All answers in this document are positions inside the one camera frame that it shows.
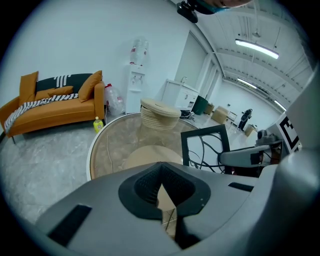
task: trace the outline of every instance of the yellow bottle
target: yellow bottle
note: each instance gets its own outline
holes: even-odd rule
[[[93,122],[93,127],[95,132],[98,133],[104,127],[104,123],[96,116],[95,121]]]

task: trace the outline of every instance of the round table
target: round table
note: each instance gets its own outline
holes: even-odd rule
[[[119,117],[103,127],[94,138],[87,157],[87,179],[90,181],[125,170],[126,160],[134,151],[151,145],[174,151],[181,157],[182,164],[181,133],[196,129],[179,119],[173,129],[152,130],[142,125],[140,113]]]

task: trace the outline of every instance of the striped blanket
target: striped blanket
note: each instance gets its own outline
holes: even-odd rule
[[[7,134],[10,131],[11,127],[14,125],[18,117],[20,117],[23,113],[30,109],[49,104],[51,102],[66,101],[76,98],[78,98],[78,93],[72,93],[69,95],[53,95],[51,98],[44,98],[37,101],[25,102],[17,110],[15,110],[4,122],[5,133]]]

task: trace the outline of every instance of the ceiling light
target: ceiling light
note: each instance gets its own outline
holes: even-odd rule
[[[284,111],[287,111],[278,101],[274,101],[275,104],[277,104],[280,108],[282,108]]]
[[[244,81],[244,80],[242,80],[242,79],[240,79],[240,78],[238,78],[237,80],[240,81],[240,82],[242,82],[242,83],[244,83],[244,84],[246,84],[247,86],[251,86],[251,87],[253,87],[254,89],[257,89],[256,86],[254,86],[254,85],[252,85],[251,83],[248,83],[248,82],[246,82],[246,81]]]
[[[256,51],[259,51],[261,53],[264,53],[266,55],[269,55],[272,58],[275,58],[276,60],[279,58],[279,54],[276,53],[273,50],[270,50],[268,48],[265,48],[259,44],[253,43],[253,42],[248,42],[248,41],[244,41],[244,40],[240,40],[240,39],[236,39],[235,40],[235,44],[238,46],[244,46],[244,47],[248,47],[251,49],[254,49]]]

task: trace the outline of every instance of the person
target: person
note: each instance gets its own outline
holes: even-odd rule
[[[248,109],[244,112],[244,114],[241,117],[241,121],[239,123],[238,129],[244,132],[244,127],[248,121],[248,119],[251,118],[251,114],[252,114],[252,109]]]

